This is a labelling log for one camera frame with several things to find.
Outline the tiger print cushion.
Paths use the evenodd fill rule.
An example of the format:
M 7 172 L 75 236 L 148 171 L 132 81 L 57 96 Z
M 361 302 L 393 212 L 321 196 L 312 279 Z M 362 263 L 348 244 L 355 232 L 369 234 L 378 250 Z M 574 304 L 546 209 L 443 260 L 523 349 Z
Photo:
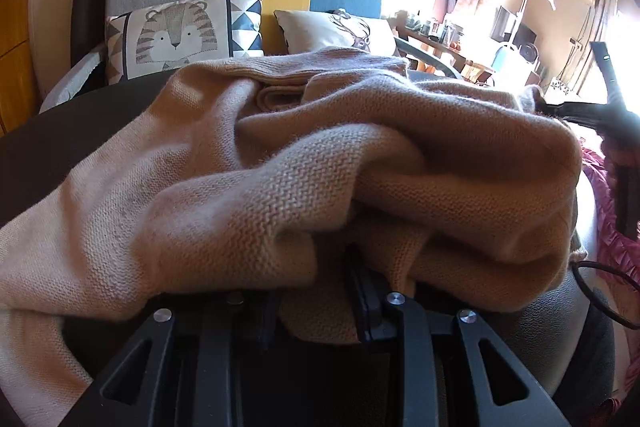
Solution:
M 105 23 L 107 82 L 262 56 L 261 22 L 262 0 L 181 0 L 112 16 Z

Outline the right window curtain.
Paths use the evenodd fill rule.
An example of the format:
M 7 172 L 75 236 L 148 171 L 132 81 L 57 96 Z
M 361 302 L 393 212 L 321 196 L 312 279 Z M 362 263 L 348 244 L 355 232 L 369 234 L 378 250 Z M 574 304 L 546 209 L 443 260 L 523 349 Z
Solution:
M 570 87 L 570 91 L 578 93 L 582 89 L 594 63 L 590 43 L 604 40 L 608 23 L 616 14 L 619 1 L 596 0 L 589 9 L 582 28 L 578 32 L 579 50 L 572 58 L 570 69 L 568 70 L 568 87 Z

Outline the pink ruffled bedspread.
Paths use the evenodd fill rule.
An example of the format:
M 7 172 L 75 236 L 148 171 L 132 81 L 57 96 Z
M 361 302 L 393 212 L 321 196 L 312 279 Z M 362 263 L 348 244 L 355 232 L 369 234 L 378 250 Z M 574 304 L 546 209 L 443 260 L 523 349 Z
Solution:
M 597 262 L 639 282 L 639 241 L 616 230 L 615 204 L 606 181 L 603 157 L 584 146 L 582 171 L 593 189 L 597 209 Z

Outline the beige knitted sweater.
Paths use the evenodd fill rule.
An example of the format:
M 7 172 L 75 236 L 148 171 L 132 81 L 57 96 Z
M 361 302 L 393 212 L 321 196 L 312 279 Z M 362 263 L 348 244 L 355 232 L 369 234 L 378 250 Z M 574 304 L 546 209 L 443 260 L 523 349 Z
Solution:
M 91 383 L 67 317 L 277 289 L 296 338 L 349 345 L 339 269 L 494 312 L 562 282 L 582 148 L 522 95 L 418 81 L 349 48 L 194 64 L 1 230 L 1 389 L 29 426 Z

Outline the deer print cushion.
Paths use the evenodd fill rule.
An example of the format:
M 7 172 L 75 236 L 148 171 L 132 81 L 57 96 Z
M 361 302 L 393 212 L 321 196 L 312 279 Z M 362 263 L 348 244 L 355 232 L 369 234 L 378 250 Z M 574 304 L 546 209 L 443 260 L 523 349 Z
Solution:
M 379 56 L 394 56 L 396 40 L 387 20 L 349 14 L 275 10 L 289 54 L 319 51 L 329 46 L 355 48 Z

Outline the wooden side table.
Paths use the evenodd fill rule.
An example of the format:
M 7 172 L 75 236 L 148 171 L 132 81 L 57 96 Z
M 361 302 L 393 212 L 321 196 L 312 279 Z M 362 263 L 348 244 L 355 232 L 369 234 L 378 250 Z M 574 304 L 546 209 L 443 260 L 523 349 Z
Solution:
M 462 79 L 486 83 L 495 74 L 495 69 L 490 66 L 474 62 L 460 51 L 425 37 L 420 32 L 401 26 L 397 26 L 395 32 L 399 51 L 411 55 L 425 66 L 440 70 L 446 76 L 449 76 L 450 70 L 455 70 Z

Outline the small desk fan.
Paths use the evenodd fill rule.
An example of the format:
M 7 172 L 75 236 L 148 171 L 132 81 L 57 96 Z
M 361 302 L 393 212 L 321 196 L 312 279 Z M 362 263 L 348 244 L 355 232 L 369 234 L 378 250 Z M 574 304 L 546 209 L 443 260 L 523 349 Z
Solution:
M 537 47 L 531 42 L 523 43 L 518 48 L 518 52 L 520 52 L 521 57 L 523 57 L 524 61 L 528 64 L 535 64 L 539 57 Z

